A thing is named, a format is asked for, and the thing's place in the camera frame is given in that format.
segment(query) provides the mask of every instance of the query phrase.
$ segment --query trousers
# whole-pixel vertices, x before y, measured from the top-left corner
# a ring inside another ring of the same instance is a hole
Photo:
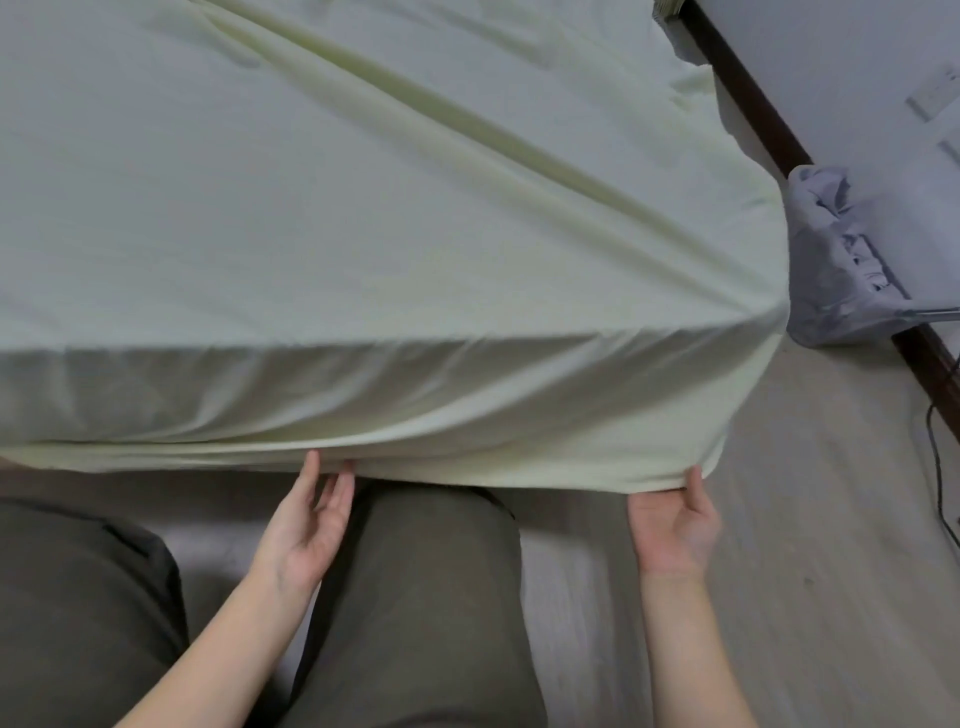
[[[0,500],[0,705],[108,728],[187,647],[177,564],[127,522]],[[282,728],[545,726],[503,506],[373,483],[317,595]]]

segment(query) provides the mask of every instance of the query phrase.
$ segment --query mattress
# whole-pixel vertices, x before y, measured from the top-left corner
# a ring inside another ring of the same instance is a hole
[[[0,7],[0,458],[675,487],[787,315],[651,0]]]

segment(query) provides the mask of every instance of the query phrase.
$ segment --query forearm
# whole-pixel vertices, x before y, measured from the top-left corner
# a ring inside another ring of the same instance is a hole
[[[239,728],[293,639],[305,608],[270,584],[245,578],[118,728]]]
[[[695,576],[641,575],[658,728],[756,728]]]

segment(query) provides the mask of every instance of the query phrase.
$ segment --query laundry basket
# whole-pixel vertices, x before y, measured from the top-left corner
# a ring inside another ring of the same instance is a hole
[[[798,344],[850,344],[960,320],[960,300],[913,299],[883,264],[850,203],[843,167],[797,167],[786,193],[790,321]]]

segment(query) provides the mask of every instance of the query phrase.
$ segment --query hand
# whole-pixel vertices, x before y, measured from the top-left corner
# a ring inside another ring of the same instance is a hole
[[[703,577],[721,522],[699,466],[682,490],[627,496],[627,516],[641,573]]]
[[[350,469],[327,478],[315,505],[319,477],[320,454],[310,450],[293,489],[267,524],[250,568],[250,576],[302,602],[304,610],[340,548],[353,503]]]

